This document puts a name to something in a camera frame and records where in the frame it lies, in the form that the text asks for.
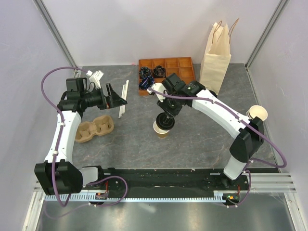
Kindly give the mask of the black cup lid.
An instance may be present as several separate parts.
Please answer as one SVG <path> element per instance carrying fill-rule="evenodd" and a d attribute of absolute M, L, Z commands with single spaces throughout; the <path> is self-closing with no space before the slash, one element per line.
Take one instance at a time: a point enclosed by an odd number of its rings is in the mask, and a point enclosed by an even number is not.
<path fill-rule="evenodd" d="M 161 130 L 171 130 L 175 125 L 175 118 L 166 113 L 160 113 L 156 117 L 156 124 Z"/>

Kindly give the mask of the single paper cup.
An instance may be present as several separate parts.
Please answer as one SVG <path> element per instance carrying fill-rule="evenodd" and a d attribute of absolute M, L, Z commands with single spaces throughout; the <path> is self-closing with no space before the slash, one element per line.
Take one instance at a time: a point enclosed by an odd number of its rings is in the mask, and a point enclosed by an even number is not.
<path fill-rule="evenodd" d="M 159 128 L 156 122 L 153 123 L 153 129 L 159 138 L 165 138 L 170 132 L 170 130 L 163 130 Z"/>

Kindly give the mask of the stack of paper cups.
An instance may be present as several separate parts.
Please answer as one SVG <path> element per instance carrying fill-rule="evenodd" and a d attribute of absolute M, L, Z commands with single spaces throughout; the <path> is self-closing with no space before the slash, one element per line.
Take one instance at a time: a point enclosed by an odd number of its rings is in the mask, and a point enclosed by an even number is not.
<path fill-rule="evenodd" d="M 246 112 L 246 116 L 249 117 L 250 119 L 258 117 L 262 121 L 265 121 L 268 118 L 268 112 L 264 107 L 260 105 L 253 105 Z"/>

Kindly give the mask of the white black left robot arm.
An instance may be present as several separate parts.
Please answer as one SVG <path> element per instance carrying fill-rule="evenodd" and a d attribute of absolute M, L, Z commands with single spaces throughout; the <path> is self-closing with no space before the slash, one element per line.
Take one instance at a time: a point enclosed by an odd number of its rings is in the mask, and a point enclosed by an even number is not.
<path fill-rule="evenodd" d="M 106 178 L 99 173 L 100 167 L 77 169 L 72 164 L 75 136 L 87 108 L 96 106 L 104 110 L 127 104 L 109 83 L 107 96 L 101 88 L 87 91 L 81 77 L 67 79 L 66 88 L 57 105 L 57 127 L 51 148 L 44 162 L 34 169 L 46 195 L 79 193 L 88 183 L 95 189 L 104 187 Z"/>

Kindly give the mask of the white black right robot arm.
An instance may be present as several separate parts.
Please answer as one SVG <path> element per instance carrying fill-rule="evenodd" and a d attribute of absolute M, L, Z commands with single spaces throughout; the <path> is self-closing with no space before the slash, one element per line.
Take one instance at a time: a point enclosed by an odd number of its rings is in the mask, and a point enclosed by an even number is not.
<path fill-rule="evenodd" d="M 153 124 L 157 133 L 167 134 L 175 125 L 175 117 L 186 105 L 210 117 L 234 138 L 230 147 L 231 157 L 224 167 L 220 183 L 228 190 L 236 186 L 249 159 L 264 142 L 263 120 L 236 112 L 198 81 L 186 84 L 176 74 L 153 84 L 148 92 L 157 96 L 157 105 L 163 110 Z"/>

